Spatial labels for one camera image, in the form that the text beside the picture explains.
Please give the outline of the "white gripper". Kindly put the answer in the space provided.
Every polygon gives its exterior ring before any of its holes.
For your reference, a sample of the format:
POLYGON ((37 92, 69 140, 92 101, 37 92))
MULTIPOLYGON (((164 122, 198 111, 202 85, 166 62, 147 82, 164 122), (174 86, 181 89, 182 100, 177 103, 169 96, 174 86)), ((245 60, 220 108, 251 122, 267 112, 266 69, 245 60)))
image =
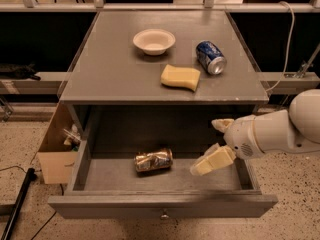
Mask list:
POLYGON ((212 145, 190 167, 190 173, 194 176, 202 176, 227 167, 234 163, 236 156, 243 160, 261 158, 264 153, 255 139, 254 119, 255 116, 250 115, 235 121, 229 118, 212 120, 212 126, 224 133, 227 145, 220 146, 218 143, 212 145))

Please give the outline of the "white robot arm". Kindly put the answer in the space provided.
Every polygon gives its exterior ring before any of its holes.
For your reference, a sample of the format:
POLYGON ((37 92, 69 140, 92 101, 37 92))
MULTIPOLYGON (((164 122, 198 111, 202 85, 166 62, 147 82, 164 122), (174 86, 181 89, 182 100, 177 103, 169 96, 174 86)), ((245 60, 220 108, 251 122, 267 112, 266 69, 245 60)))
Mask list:
POLYGON ((227 167, 236 158, 261 158, 270 152, 308 153, 320 150, 320 90, 298 94, 288 109, 234 119, 215 119, 212 126, 224 134, 224 146, 207 149, 190 168, 202 176, 227 167))

